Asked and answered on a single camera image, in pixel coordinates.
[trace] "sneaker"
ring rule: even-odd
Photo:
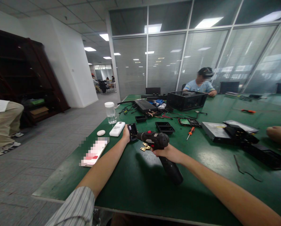
[[[23,133],[18,132],[18,133],[11,135],[11,137],[22,137],[23,135],[24,135]]]
[[[7,144],[3,147],[0,148],[0,155],[3,155],[11,150],[13,150],[14,148],[20,146],[21,144],[18,143],[18,142],[13,142],[13,143],[10,143],[10,144]]]

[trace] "screwdriver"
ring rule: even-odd
[[[251,110],[244,110],[244,109],[242,109],[241,111],[246,111],[246,112],[249,112],[249,113],[255,113],[255,111],[251,111]]]
[[[188,132],[188,137],[187,137],[187,139],[190,137],[190,135],[193,134],[194,131],[195,131],[195,127],[192,127],[192,128],[190,129],[190,131]]]

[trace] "water bottle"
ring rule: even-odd
[[[116,123],[116,113],[115,113],[115,109],[114,109],[114,103],[106,102],[105,107],[106,107],[106,113],[107,113],[107,118],[108,118],[109,124]]]

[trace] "cordless drill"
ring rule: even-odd
[[[151,146],[154,150],[164,149],[169,145],[170,139],[168,135],[164,133],[156,133],[152,131],[147,131],[143,133],[137,133],[136,138],[146,142],[149,146]],[[171,181],[175,185],[179,185],[183,182],[183,176],[177,167],[176,163],[171,162],[166,157],[159,156],[159,159],[162,163],[162,166],[165,170],[167,176],[171,179]]]

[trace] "white power bank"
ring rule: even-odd
[[[124,122],[117,122],[113,127],[113,129],[110,131],[109,135],[113,137],[118,137],[124,127],[125,127]]]

